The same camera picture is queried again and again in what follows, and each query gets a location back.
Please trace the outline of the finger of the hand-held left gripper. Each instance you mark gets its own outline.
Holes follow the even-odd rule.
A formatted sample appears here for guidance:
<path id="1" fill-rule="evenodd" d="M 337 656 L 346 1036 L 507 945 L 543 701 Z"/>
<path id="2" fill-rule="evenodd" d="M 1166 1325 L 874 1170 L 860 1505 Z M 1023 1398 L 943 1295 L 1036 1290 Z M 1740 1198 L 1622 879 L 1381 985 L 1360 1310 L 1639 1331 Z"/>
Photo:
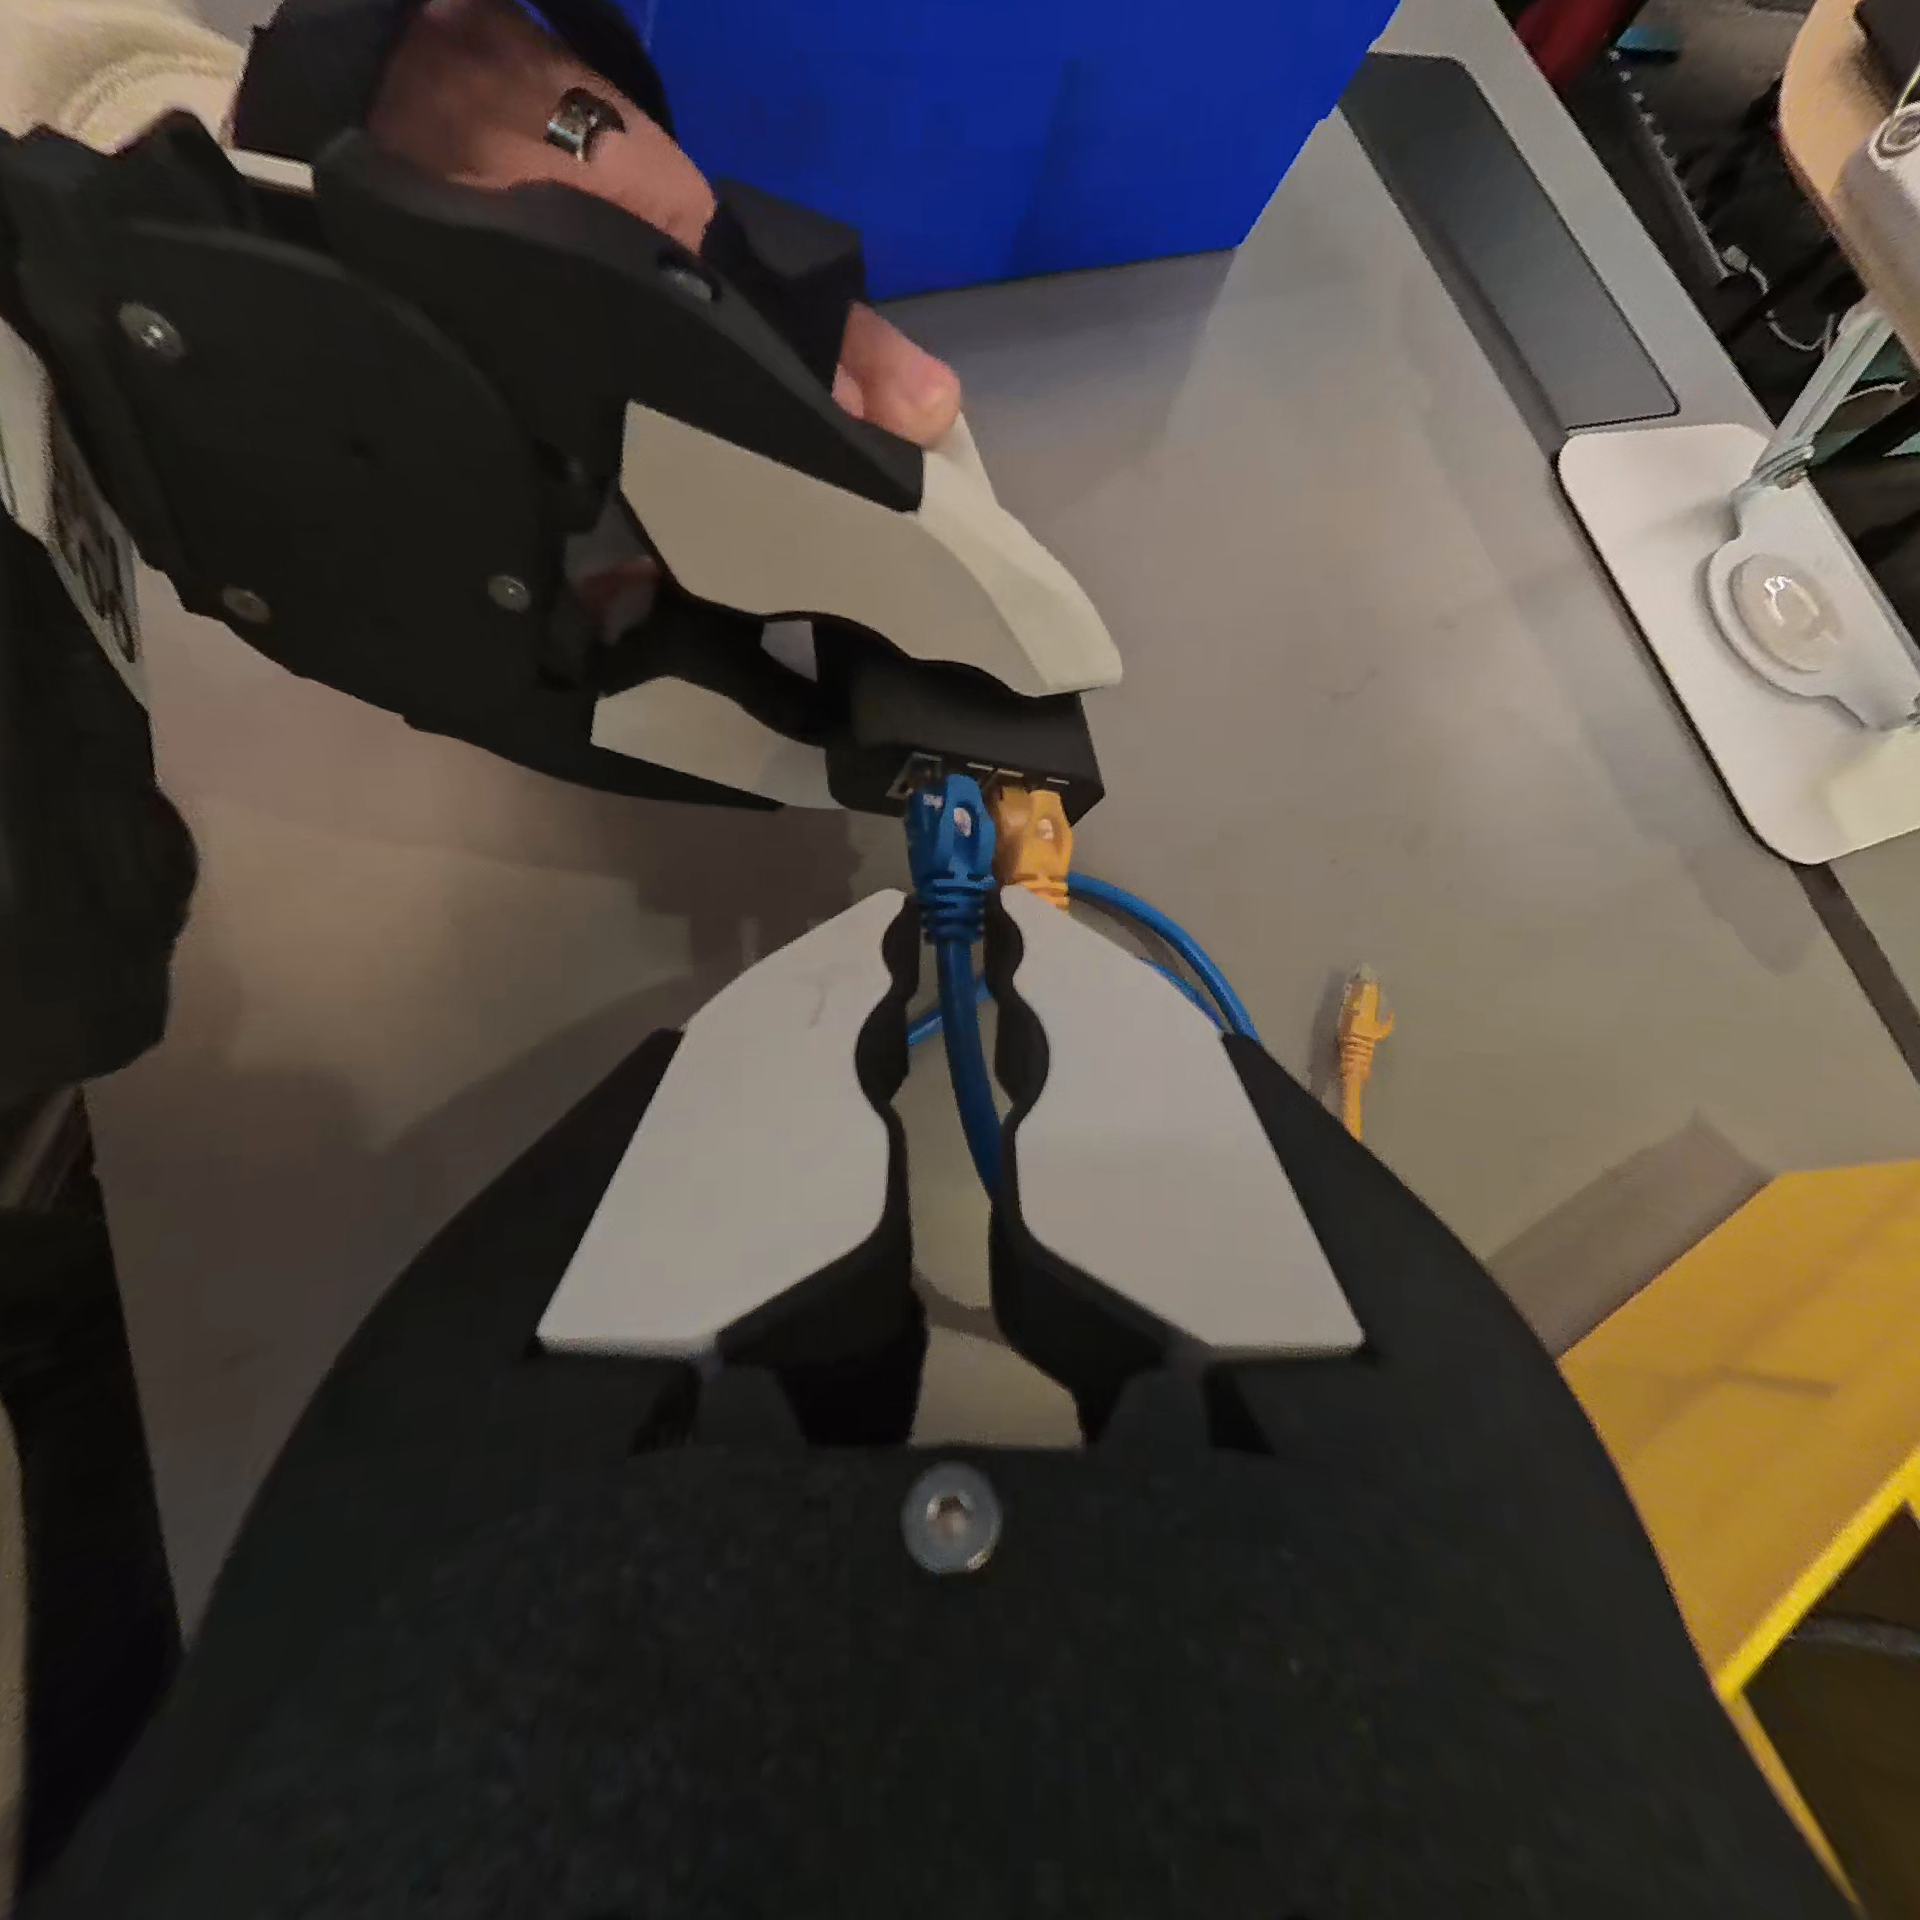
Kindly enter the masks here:
<path id="1" fill-rule="evenodd" d="M 839 811 L 825 750 L 754 719 L 729 694 L 651 678 L 592 705 L 590 744 L 780 808 Z"/>
<path id="2" fill-rule="evenodd" d="M 649 404 L 625 411 L 620 497 L 679 589 L 751 617 L 856 626 L 912 663 L 1041 701 L 1120 684 L 1076 580 L 994 500 L 971 427 L 880 508 Z"/>

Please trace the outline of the black ethernet port adapter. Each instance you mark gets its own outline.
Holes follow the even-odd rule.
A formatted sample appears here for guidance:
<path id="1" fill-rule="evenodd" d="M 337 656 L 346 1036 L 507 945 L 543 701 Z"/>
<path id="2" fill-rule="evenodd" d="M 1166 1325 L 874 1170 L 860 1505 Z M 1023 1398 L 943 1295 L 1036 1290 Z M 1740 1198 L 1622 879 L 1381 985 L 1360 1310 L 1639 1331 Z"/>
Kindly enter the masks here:
<path id="1" fill-rule="evenodd" d="M 852 813 L 899 819 L 922 789 L 969 774 L 982 790 L 1062 798 L 1069 821 L 1105 798 L 1082 695 L 1017 695 L 965 667 L 844 648 L 821 669 L 825 789 Z"/>

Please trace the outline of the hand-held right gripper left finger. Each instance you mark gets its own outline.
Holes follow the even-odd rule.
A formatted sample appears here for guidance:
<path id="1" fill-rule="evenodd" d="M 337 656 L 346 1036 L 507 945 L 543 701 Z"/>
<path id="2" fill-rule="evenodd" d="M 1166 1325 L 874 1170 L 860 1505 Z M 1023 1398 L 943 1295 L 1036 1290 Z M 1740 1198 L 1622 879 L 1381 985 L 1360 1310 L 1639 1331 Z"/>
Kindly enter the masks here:
<path id="1" fill-rule="evenodd" d="M 819 1448 L 899 1448 L 927 1320 L 897 1093 L 922 922 L 877 891 L 669 1031 L 543 1305 L 543 1359 L 767 1372 Z"/>

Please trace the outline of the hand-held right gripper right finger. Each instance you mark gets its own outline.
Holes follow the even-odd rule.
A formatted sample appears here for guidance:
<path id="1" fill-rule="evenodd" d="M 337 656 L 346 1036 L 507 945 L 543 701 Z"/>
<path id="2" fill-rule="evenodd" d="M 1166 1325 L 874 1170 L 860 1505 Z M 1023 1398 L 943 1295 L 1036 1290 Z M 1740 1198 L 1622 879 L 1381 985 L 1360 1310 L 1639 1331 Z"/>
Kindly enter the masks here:
<path id="1" fill-rule="evenodd" d="M 1229 1038 L 1147 966 L 1028 891 L 986 904 L 990 1310 L 1086 1446 L 1142 1376 L 1360 1354 L 1350 1305 Z"/>

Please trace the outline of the person's left hand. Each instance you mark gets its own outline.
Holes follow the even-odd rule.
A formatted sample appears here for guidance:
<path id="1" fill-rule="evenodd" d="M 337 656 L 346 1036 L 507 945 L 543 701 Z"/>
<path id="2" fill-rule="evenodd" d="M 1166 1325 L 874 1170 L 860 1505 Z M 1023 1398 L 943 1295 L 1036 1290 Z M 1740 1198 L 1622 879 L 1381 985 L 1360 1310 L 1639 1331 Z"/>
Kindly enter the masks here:
<path id="1" fill-rule="evenodd" d="M 688 154 L 518 4 L 425 4 L 397 37 L 367 120 L 371 141 L 470 188 L 590 192 L 701 253 L 714 192 Z M 912 445 L 965 416 L 948 364 L 852 302 L 835 402 Z"/>

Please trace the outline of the yellow plastic bin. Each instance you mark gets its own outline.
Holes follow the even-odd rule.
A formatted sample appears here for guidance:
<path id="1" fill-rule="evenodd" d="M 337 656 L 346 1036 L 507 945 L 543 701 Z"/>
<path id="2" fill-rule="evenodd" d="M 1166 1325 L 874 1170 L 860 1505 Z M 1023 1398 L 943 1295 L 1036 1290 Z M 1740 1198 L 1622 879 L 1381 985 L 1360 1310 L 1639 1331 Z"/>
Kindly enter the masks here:
<path id="1" fill-rule="evenodd" d="M 1770 1182 L 1558 1364 L 1770 1790 L 1914 1916 L 1914 1166 Z"/>

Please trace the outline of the person's left forearm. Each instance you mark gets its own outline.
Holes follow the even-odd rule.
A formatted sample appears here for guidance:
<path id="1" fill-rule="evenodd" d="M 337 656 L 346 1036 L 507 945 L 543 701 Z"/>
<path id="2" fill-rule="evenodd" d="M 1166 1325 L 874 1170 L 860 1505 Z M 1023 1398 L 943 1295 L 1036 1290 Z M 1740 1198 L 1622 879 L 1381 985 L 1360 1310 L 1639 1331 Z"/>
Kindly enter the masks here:
<path id="1" fill-rule="evenodd" d="M 245 49 L 194 4 L 2 4 L 2 129 L 115 154 L 165 113 L 223 133 Z"/>

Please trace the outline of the blue plastic bin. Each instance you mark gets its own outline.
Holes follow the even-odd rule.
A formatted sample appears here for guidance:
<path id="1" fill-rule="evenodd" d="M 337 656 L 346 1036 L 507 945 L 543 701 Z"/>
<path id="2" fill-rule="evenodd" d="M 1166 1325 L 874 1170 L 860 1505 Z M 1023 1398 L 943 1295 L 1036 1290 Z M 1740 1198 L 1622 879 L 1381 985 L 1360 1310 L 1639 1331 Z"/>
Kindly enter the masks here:
<path id="1" fill-rule="evenodd" d="M 712 180 L 870 290 L 1232 253 L 1395 4 L 620 4 Z"/>

